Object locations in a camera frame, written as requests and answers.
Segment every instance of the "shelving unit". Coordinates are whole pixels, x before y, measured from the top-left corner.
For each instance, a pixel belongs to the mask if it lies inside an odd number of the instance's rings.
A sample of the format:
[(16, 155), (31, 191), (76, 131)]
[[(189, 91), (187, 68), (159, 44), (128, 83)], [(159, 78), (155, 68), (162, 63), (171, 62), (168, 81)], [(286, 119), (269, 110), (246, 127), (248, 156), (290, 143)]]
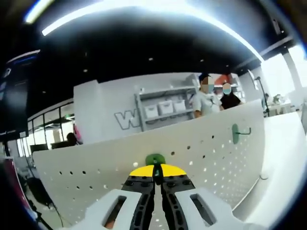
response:
[[(192, 115), (193, 109), (187, 106), (188, 105), (188, 94), (195, 94), (197, 92), (198, 86), (196, 84), (196, 81), (197, 81), (197, 78), (194, 75), (192, 75), (192, 76), (189, 76), (185, 82), (183, 82), (184, 84), (190, 84), (187, 86), (170, 87), (170, 88), (159, 89), (156, 91), (148, 91), (148, 92), (140, 91), (139, 93), (136, 93), (134, 95), (134, 98), (135, 98), (137, 112), (140, 118), (140, 124), (141, 124), (142, 131), (144, 132), (148, 130), (148, 122), (151, 122), (151, 121), (166, 119), (168, 117), (174, 117), (174, 116), (179, 116), (179, 115), (184, 115), (184, 114)], [(185, 111), (160, 115), (160, 116), (153, 117), (153, 118), (146, 117), (145, 112), (144, 112), (144, 106), (143, 106), (143, 102), (145, 100), (161, 98), (161, 101), (163, 101), (163, 98), (165, 97), (176, 96), (176, 95), (184, 96), (184, 100), (186, 102), (186, 107), (187, 107)]]
[(188, 114), (188, 113), (192, 113), (192, 112), (193, 112), (193, 109), (187, 109), (186, 111), (180, 111), (180, 112), (176, 112), (176, 113), (172, 113), (172, 114), (165, 114), (165, 115), (161, 115), (161, 116), (157, 116), (157, 117), (153, 117), (153, 118), (147, 118), (147, 119), (145, 119), (145, 122), (155, 121), (155, 120), (167, 118), (167, 117), (170, 117), (170, 116)]

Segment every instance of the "white storage box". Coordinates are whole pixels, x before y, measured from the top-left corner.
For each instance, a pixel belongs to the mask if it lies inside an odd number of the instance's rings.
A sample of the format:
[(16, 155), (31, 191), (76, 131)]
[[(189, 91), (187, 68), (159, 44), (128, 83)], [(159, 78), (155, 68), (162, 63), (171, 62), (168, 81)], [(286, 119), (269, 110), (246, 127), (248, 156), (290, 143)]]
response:
[(168, 100), (168, 101), (164, 101), (164, 102), (159, 102), (158, 107), (159, 107), (160, 115), (172, 114), (174, 112), (173, 101), (172, 100)]
[(181, 112), (187, 109), (185, 100), (173, 101), (173, 105), (174, 105), (175, 112)]
[(156, 104), (145, 106), (144, 109), (147, 118), (153, 118), (159, 116), (158, 107)]

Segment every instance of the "person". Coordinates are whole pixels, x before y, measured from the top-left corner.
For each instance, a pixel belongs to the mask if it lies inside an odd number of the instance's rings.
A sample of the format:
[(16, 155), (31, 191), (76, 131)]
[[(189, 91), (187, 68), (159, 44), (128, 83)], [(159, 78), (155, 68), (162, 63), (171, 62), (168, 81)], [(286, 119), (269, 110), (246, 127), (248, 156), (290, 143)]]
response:
[(69, 146), (80, 145), (76, 136), (73, 133), (67, 134), (66, 139), (67, 139)]
[(218, 113), (223, 110), (221, 101), (213, 93), (214, 82), (212, 77), (206, 73), (202, 73), (199, 76), (199, 81), (201, 88), (194, 95), (192, 102), (195, 118)]
[(229, 83), (223, 84), (223, 97), (221, 98), (222, 107), (224, 109), (233, 108), (240, 104), (243, 104), (241, 100), (235, 96), (234, 92), (231, 90), (231, 85)]

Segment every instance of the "led light strip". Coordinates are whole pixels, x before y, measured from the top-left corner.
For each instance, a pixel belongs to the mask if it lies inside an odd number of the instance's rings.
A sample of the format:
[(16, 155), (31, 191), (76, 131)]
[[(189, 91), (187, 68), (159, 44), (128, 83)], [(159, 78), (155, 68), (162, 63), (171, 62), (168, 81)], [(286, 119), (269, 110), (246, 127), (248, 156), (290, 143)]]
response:
[(52, 31), (56, 30), (60, 26), (80, 18), (82, 16), (95, 13), (105, 12), (113, 9), (120, 9), (124, 7), (142, 7), (150, 11), (155, 12), (174, 12), (179, 14), (185, 14), (199, 18), (205, 22), (208, 22), (221, 30), (225, 31), (239, 42), (241, 42), (247, 49), (249, 49), (261, 62), (264, 62), (262, 56), (251, 46), (244, 38), (242, 38), (235, 31), (230, 29), (224, 23), (209, 16), (203, 11), (199, 11), (196, 8), (188, 5), (184, 0), (105, 0), (98, 2), (87, 7), (76, 10), (72, 13), (65, 15), (64, 17), (56, 20), (51, 25), (47, 26), (43, 31), (43, 36), (48, 35)]
[(34, 23), (40, 14), (53, 2), (54, 0), (39, 0), (29, 11), (25, 17), (26, 23)]

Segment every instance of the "red object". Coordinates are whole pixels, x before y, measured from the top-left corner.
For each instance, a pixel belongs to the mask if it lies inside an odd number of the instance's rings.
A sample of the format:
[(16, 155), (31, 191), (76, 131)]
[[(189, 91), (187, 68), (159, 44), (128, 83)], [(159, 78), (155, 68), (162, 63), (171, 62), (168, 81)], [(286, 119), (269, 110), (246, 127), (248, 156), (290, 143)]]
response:
[(221, 75), (218, 79), (215, 80), (215, 85), (223, 85), (225, 82), (230, 82), (230, 79), (227, 75)]
[(20, 186), (20, 182), (17, 176), (17, 171), (15, 168), (15, 164), (13, 159), (5, 159), (4, 160), (4, 169), (5, 172), (7, 174), (7, 177), (9, 179), (10, 184), (12, 185), (12, 187), (14, 188), (14, 191), (16, 193), (16, 195), (19, 197), (19, 199), (21, 200), (23, 206), (28, 209), (31, 210), (30, 205), (28, 203), (28, 201), (26, 200), (25, 196), (24, 196), (24, 192)]

